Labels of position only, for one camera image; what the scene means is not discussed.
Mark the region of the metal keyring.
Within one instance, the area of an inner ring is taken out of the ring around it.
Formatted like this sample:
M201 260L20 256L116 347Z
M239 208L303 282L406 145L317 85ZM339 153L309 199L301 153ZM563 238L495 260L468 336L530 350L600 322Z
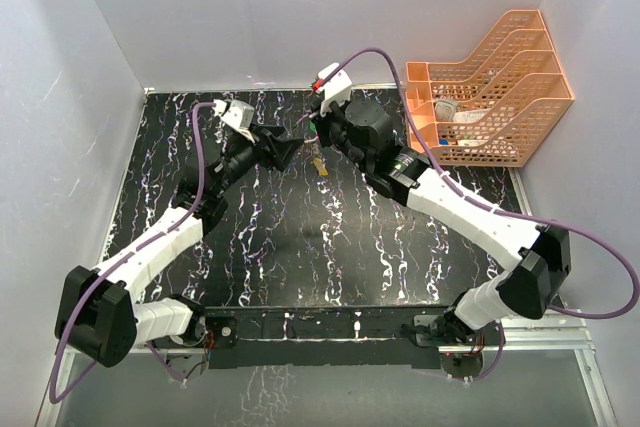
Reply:
M313 136L312 138L306 138L304 140L304 146L312 146L318 143L319 143L319 137L317 135Z

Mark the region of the key with yellow tag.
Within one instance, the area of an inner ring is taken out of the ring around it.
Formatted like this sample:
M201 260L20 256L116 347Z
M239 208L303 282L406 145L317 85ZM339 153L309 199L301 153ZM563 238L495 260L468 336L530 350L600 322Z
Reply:
M316 168L318 174L322 177L326 177L328 175L328 171L325 165L325 162L322 158L320 157L314 157L312 159L312 163L314 165L314 167Z

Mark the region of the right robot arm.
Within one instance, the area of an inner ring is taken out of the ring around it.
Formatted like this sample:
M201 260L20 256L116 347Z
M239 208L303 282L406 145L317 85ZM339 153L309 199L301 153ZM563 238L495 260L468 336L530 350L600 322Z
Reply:
M504 317L543 317L570 272L566 230L507 217L495 206L480 208L481 196L397 139L392 118L375 101L316 106L310 119L321 145L339 150L377 193L438 220L501 267L493 279L460 294L428 335L466 344Z

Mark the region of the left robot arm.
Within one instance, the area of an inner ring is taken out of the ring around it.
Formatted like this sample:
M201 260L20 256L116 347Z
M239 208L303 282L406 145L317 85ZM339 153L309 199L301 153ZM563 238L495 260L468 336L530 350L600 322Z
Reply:
M231 133L224 146L196 145L171 206L118 254L94 268L75 267L65 278L55 337L104 367L121 362L132 347L163 337L194 346L207 323L195 301L172 295L139 303L140 295L184 251L220 222L225 193L257 166L285 170L303 146L284 128L253 124L247 135Z

